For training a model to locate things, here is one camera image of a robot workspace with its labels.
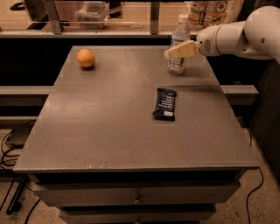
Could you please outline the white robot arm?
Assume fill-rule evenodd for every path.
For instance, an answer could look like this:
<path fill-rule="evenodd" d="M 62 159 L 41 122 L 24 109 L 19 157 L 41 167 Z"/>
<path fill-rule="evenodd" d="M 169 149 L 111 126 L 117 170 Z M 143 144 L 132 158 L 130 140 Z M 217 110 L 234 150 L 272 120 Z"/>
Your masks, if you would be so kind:
<path fill-rule="evenodd" d="M 252 60 L 275 60 L 280 64 L 280 9 L 263 6 L 245 21 L 209 26 L 196 40 L 186 40 L 164 52 L 167 60 L 232 54 Z"/>

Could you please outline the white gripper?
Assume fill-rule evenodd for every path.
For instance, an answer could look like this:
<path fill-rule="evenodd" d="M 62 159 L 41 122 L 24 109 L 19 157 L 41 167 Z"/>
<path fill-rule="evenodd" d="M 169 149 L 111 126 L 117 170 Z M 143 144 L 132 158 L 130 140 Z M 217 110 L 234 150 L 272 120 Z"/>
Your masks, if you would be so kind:
<path fill-rule="evenodd" d="M 220 56 L 218 50 L 217 35 L 221 25 L 209 26 L 198 32 L 196 41 L 186 40 L 182 43 L 172 46 L 164 52 L 167 60 L 189 58 L 200 52 L 204 56 Z"/>

